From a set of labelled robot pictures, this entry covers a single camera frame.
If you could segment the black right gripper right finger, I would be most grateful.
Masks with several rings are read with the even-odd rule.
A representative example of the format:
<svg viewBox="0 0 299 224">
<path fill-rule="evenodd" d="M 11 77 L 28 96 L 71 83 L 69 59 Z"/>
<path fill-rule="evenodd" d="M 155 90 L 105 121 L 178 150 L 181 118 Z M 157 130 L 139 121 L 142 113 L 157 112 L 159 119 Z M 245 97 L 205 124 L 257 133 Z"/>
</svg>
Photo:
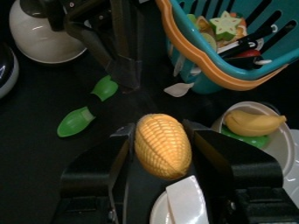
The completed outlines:
<svg viewBox="0 0 299 224">
<path fill-rule="evenodd" d="M 213 224 L 299 224 L 277 159 L 202 124 L 182 122 L 199 157 Z"/>
</svg>

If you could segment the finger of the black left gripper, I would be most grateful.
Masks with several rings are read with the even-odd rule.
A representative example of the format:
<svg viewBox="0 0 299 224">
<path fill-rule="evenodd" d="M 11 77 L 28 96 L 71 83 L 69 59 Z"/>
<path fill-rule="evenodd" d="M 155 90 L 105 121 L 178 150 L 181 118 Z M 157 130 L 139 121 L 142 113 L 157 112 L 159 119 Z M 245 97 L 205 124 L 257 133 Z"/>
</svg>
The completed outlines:
<svg viewBox="0 0 299 224">
<path fill-rule="evenodd" d="M 114 59 L 94 29 L 87 27 L 83 22 L 75 22 L 69 18 L 65 20 L 65 27 L 67 33 L 87 47 L 106 71 L 111 72 L 114 70 Z"/>
<path fill-rule="evenodd" d="M 138 89 L 142 71 L 138 10 L 131 0 L 110 0 L 110 4 L 117 56 L 109 72 L 121 86 Z"/>
</svg>

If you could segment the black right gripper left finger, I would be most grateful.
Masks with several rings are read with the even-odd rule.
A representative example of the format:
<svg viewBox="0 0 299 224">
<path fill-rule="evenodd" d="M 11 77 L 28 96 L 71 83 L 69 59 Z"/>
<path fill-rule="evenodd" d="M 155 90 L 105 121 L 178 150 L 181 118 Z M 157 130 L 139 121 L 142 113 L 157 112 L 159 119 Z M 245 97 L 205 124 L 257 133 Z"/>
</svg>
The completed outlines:
<svg viewBox="0 0 299 224">
<path fill-rule="evenodd" d="M 127 224 L 135 129 L 133 123 L 122 127 L 70 163 L 51 224 Z"/>
</svg>

